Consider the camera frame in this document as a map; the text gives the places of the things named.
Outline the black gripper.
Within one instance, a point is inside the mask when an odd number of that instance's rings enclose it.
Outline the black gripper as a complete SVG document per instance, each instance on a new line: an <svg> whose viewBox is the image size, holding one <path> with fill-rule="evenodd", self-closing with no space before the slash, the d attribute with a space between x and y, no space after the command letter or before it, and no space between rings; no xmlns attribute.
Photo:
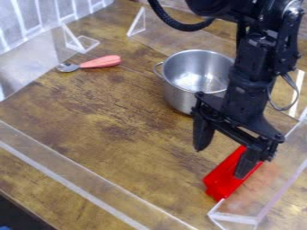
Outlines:
<svg viewBox="0 0 307 230"><path fill-rule="evenodd" d="M236 65L230 69L230 84L223 98L198 92L194 115L194 147L203 151L215 131L247 149L242 153L234 176L243 179L260 161L270 161L284 142L283 134L268 123L264 109L276 77L264 71L254 75Z"/></svg>

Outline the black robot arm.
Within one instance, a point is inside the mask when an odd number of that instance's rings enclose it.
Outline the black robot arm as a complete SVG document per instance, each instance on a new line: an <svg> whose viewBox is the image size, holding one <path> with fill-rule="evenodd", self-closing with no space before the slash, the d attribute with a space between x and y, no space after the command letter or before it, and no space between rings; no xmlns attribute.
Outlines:
<svg viewBox="0 0 307 230"><path fill-rule="evenodd" d="M199 92L194 115L194 146L202 151L215 132L246 146L234 176L244 178L275 157L284 135L267 122L266 106L278 77L290 81L296 68L303 0L188 0L195 13L238 23L236 58L222 98Z"/></svg>

